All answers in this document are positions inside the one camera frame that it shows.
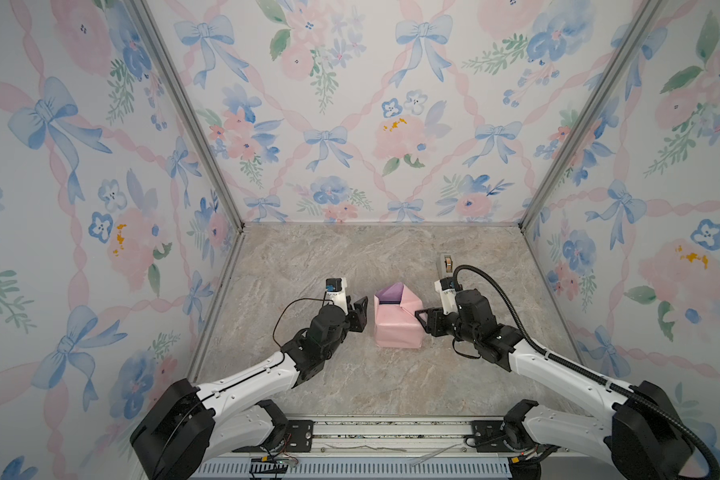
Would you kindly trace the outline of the purple wrapping paper sheet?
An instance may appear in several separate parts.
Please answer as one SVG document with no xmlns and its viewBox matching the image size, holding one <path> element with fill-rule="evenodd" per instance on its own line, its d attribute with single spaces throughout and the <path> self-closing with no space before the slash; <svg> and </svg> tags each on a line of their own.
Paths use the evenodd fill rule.
<svg viewBox="0 0 720 480">
<path fill-rule="evenodd" d="M 378 347 L 419 349 L 425 331 L 415 317 L 423 309 L 421 299 L 397 282 L 374 295 L 374 340 Z"/>
</svg>

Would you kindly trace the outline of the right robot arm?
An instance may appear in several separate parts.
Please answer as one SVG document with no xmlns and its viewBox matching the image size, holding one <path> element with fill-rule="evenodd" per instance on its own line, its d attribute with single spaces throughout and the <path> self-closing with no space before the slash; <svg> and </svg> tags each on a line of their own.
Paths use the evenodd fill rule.
<svg viewBox="0 0 720 480">
<path fill-rule="evenodd" d="M 477 290 L 448 290 L 441 301 L 439 308 L 415 313 L 427 334 L 469 343 L 479 359 L 534 380 L 584 411 L 574 415 L 521 400 L 503 420 L 508 447 L 571 450 L 615 467 L 626 479 L 679 478 L 695 445 L 658 386 L 630 385 L 533 347 L 519 328 L 497 321 Z"/>
</svg>

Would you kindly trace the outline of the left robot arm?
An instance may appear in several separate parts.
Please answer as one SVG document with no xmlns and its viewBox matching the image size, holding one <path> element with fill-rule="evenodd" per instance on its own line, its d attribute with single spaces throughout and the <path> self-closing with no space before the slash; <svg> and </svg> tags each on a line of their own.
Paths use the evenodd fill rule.
<svg viewBox="0 0 720 480">
<path fill-rule="evenodd" d="M 320 373 L 348 333 L 364 331 L 367 309 L 367 298 L 347 307 L 325 298 L 309 327 L 266 360 L 214 382 L 170 385 L 130 437 L 146 477 L 188 479 L 241 448 L 282 449 L 288 419 L 273 396 Z"/>
</svg>

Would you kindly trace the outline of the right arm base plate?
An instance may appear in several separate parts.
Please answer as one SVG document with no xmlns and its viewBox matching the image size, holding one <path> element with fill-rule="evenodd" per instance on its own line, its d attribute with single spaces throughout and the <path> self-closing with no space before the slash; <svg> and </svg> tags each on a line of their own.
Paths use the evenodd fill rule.
<svg viewBox="0 0 720 480">
<path fill-rule="evenodd" d="M 474 420 L 471 432 L 464 437 L 467 448 L 479 453 L 510 453 L 520 456 L 540 455 L 551 449 L 551 445 L 539 444 L 525 433 L 515 434 L 504 431 L 504 422 L 499 420 Z"/>
</svg>

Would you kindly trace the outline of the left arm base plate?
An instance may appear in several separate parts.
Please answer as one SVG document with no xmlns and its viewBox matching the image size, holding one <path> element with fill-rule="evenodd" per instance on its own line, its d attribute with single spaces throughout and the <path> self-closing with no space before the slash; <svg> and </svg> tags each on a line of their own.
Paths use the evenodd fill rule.
<svg viewBox="0 0 720 480">
<path fill-rule="evenodd" d="M 312 450 L 315 422 L 288 420 L 276 426 L 270 436 L 258 446 L 246 446 L 235 453 L 309 453 Z"/>
</svg>

